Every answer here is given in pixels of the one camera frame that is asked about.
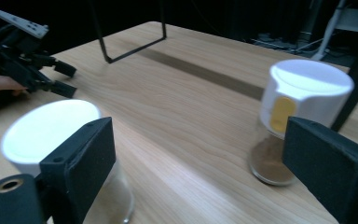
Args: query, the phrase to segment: black metal frame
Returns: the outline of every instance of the black metal frame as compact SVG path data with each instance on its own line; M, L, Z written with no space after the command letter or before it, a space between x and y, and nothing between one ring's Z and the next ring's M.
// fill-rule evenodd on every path
M108 62L108 63L114 63L120 59L123 59L127 56L130 56L132 55L133 53L136 53L142 49L146 49L154 44L157 44L158 42L162 41L162 40L165 40L167 38L167 30L166 30L166 26L165 26L165 16L164 16L164 1L163 0L159 0L159 12L160 12L160 19L161 19L161 29L162 29L162 38L158 39L158 40L155 40L149 44L146 44L144 46L141 46L137 49L133 49L127 53L124 53L120 56L117 56L116 58L112 59L111 57L109 57L109 55L107 54L107 50L106 50L106 46L104 44L104 41L103 41L103 33L101 31L101 26L100 26L100 23L98 22L98 18L97 18L97 12L95 10L95 7L92 3L92 0L89 0L89 6L90 6L90 9L91 9L91 16L92 16L92 19L94 21L94 27L95 27L95 30L97 32L97 36L98 36L98 39L100 41L100 45L101 45L101 49L103 51L103 57L104 59Z

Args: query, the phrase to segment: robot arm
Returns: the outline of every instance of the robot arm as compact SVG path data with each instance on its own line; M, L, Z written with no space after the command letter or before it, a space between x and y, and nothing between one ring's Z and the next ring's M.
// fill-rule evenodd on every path
M68 77L73 77L76 72L73 66L60 62L39 49L48 27L1 10L0 19L9 23L0 29L0 75L13 78L26 87L28 92L52 91L72 98L76 88L52 81L39 72L44 66L54 67L55 71Z

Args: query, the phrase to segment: metal bracket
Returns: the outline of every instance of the metal bracket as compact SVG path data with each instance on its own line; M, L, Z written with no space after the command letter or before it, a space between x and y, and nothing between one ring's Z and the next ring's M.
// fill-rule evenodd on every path
M93 21L94 21L94 26L95 26L95 30L97 32L97 36L98 36L98 39L100 41L100 45L101 45L101 49L103 51L103 56L105 58L105 60L108 62L108 63L114 63L120 59L123 59L125 57L128 57L130 55L132 55L133 53L136 53L142 49L146 49L154 44L157 44L158 42L162 41L162 40L165 40L167 38L167 30L166 30L166 26L165 26L165 16L164 16L164 1L163 0L159 0L159 6L160 6L160 9L159 9L159 12L160 12L160 19L161 19L161 29L162 29L162 38L156 40L156 41L153 41L149 44L146 44L144 46L141 46L137 49L133 49L127 53L124 53L114 59L110 58L109 55L107 54L107 50L106 50L106 46L104 44L104 41L103 41L103 33L101 31L101 27L100 27L100 23L98 22L98 18L97 18L97 12L95 10L95 7L92 3L92 0L89 0L89 8L91 10L91 13L92 13L92 18L93 18Z
M14 16L9 13L6 13L2 10L0 10L0 19L16 26L17 28L21 29L22 31L24 31L24 32L28 33L29 35L32 35L38 39L43 38L45 36L45 34L48 32L47 25L39 25L32 21L27 21L27 20L20 18L18 16Z
M282 161L339 223L358 224L358 144L291 117Z

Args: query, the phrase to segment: wooden table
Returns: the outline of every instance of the wooden table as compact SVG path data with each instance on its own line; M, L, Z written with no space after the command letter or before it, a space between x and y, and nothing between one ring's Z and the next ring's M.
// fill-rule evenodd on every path
M131 223L336 223L300 182L267 186L247 163L269 68L299 57L167 29L167 40L116 63L97 41L55 55L77 68L72 79L43 69L113 118L135 196ZM160 24L148 22L105 41L114 57L159 37ZM38 91L0 108L0 141L24 113L64 99ZM358 106L341 133L358 143ZM0 153L0 179L17 173Z

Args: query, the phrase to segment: clear glass container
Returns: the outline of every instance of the clear glass container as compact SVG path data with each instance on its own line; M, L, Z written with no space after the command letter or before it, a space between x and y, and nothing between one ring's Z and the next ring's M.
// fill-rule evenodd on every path
M283 164L284 140L270 132L258 120L254 137L254 146L249 156L252 173L264 183L286 186L296 181L296 176Z
M116 160L83 223L129 223L133 207L131 188Z

